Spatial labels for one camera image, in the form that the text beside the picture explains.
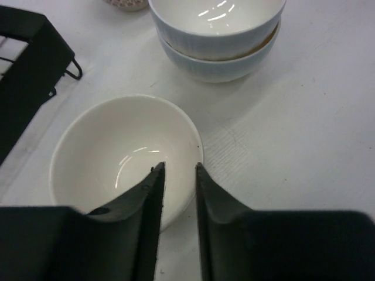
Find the beige bowl with flower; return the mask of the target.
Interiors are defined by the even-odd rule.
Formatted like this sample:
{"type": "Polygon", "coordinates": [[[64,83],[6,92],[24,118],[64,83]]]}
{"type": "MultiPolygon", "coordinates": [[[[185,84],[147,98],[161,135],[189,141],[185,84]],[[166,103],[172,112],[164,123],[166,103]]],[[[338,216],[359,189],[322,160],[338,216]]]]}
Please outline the beige bowl with flower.
{"type": "Polygon", "coordinates": [[[51,198],[87,214],[162,162],[165,230],[192,201],[195,167],[203,161],[198,130],[177,105],[149,95],[115,98],[88,109],[60,138],[50,164],[51,198]]]}

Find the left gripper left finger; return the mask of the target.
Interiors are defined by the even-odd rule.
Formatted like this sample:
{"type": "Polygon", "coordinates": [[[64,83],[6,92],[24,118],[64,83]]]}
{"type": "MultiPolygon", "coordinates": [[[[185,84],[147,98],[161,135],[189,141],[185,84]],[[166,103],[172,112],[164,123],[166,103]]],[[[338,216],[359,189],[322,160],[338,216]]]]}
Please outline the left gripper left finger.
{"type": "Polygon", "coordinates": [[[2,280],[153,280],[165,164],[88,214],[1,208],[2,280]]]}

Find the light blue bowl front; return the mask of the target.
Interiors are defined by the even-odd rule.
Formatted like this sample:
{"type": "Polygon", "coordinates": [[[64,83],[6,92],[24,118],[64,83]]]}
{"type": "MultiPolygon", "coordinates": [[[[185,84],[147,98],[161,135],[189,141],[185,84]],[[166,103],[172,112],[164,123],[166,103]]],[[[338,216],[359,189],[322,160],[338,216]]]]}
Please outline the light blue bowl front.
{"type": "Polygon", "coordinates": [[[205,83],[226,83],[255,72],[269,55],[281,29],[281,20],[261,47],[234,60],[208,61],[194,59],[173,49],[161,35],[159,42],[171,63],[191,78],[205,83]]]}

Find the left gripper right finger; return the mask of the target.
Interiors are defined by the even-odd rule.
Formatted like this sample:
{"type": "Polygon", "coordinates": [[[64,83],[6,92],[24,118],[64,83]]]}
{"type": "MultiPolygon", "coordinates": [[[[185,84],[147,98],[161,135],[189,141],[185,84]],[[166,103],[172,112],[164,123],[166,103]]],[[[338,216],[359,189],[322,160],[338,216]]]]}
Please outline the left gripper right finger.
{"type": "Polygon", "coordinates": [[[348,210],[256,211],[196,165],[203,280],[373,280],[374,221],[348,210]]]}

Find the beige patterned small bowl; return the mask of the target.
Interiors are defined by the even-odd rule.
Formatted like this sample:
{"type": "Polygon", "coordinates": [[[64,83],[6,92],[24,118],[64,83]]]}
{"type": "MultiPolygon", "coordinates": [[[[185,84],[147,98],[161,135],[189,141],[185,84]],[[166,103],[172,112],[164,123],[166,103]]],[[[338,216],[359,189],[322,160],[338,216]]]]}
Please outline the beige patterned small bowl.
{"type": "Polygon", "coordinates": [[[141,11],[148,7],[148,0],[104,0],[104,2],[126,12],[141,11]]]}

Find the light blue bowl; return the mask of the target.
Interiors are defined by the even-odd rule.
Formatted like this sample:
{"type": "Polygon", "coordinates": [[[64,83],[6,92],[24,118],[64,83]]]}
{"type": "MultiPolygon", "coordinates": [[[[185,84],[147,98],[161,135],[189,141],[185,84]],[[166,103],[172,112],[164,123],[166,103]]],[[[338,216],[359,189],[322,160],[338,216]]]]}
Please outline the light blue bowl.
{"type": "Polygon", "coordinates": [[[191,78],[205,83],[226,83],[255,72],[269,55],[281,29],[281,20],[261,47],[234,60],[208,61],[194,59],[173,49],[161,35],[159,42],[171,63],[191,78]]]}
{"type": "Polygon", "coordinates": [[[176,51],[200,60],[231,60],[262,45],[286,0],[153,0],[151,15],[176,51]]]}

